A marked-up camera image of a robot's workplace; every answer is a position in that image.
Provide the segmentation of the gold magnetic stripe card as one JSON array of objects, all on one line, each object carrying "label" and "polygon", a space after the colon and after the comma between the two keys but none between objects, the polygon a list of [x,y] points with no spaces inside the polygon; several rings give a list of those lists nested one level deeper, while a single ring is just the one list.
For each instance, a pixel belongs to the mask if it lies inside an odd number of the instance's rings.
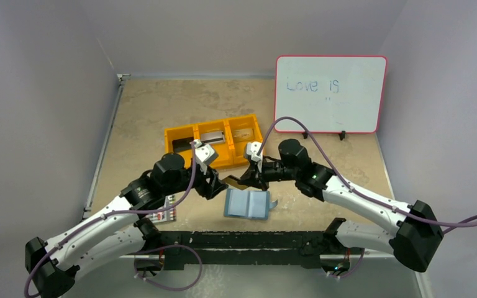
[{"label": "gold magnetic stripe card", "polygon": [[240,184],[239,183],[240,182],[239,178],[237,178],[233,175],[229,175],[229,176],[225,177],[223,179],[223,182],[228,184],[230,187],[234,187],[234,188],[239,189],[239,190],[245,190],[245,189],[248,188],[248,186]]}]

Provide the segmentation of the blue card holder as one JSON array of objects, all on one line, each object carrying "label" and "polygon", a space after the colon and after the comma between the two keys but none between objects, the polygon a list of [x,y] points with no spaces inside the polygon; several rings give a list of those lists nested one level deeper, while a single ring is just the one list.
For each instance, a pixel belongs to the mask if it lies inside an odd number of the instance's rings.
[{"label": "blue card holder", "polygon": [[225,196],[224,217],[267,220],[270,210],[278,205],[269,191],[228,189]]}]

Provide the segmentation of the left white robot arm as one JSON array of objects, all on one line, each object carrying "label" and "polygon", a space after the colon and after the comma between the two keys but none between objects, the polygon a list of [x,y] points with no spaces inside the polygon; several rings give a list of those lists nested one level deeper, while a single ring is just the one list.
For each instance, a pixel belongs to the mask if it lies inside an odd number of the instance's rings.
[{"label": "left white robot arm", "polygon": [[[218,154],[203,146],[195,149],[190,166],[177,153],[167,153],[89,218],[48,240],[34,237],[25,245],[29,274],[25,297],[61,297],[79,278],[122,255],[145,255],[186,245],[166,242],[149,218],[171,210],[168,197],[195,190],[212,199],[227,186],[211,167]],[[37,293],[29,292],[35,286]]]}]

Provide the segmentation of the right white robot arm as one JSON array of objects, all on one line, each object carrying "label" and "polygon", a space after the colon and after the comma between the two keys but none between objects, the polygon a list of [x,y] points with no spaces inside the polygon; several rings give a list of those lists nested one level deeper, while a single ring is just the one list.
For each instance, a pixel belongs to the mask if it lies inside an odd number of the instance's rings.
[{"label": "right white robot arm", "polygon": [[312,161],[296,139],[279,144],[278,159],[263,156],[260,147],[260,142],[247,143],[244,157],[250,165],[239,177],[239,185],[265,191],[270,182],[294,181],[305,196],[338,205],[371,221],[365,225],[341,218],[333,220],[324,235],[329,251],[368,248],[393,255],[413,271],[427,271],[444,237],[427,203],[408,204],[360,187],[332,168]]}]

